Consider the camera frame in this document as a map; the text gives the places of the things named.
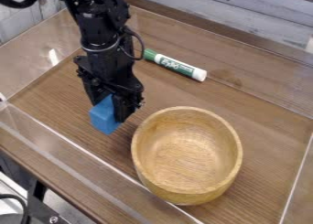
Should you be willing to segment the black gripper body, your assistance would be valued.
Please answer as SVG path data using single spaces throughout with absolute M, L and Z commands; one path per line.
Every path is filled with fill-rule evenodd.
M 100 82 L 110 91 L 108 95 L 128 97 L 140 107 L 143 101 L 143 84 L 134 74 L 135 57 L 132 46 L 116 46 L 115 48 L 84 48 L 84 56 L 76 56 L 77 76 L 94 83 Z

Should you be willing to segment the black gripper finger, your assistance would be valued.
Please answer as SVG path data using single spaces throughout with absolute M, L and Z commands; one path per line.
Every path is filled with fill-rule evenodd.
M 128 97 L 123 97 L 118 94 L 112 96 L 114 104 L 114 117 L 118 123 L 123 123 L 130 115 L 135 112 L 134 101 Z
M 84 80 L 83 86 L 92 105 L 96 105 L 110 94 L 110 91 L 100 82 L 94 83 L 91 80 Z

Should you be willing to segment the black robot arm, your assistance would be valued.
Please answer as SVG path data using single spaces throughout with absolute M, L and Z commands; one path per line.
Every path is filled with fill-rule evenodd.
M 24 9 L 37 0 L 0 0 L 0 5 Z M 61 0 L 72 16 L 85 54 L 73 58 L 77 76 L 94 105 L 112 100 L 112 117 L 119 123 L 135 113 L 143 101 L 143 84 L 134 74 L 134 43 L 142 40 L 127 26 L 130 5 L 124 0 Z

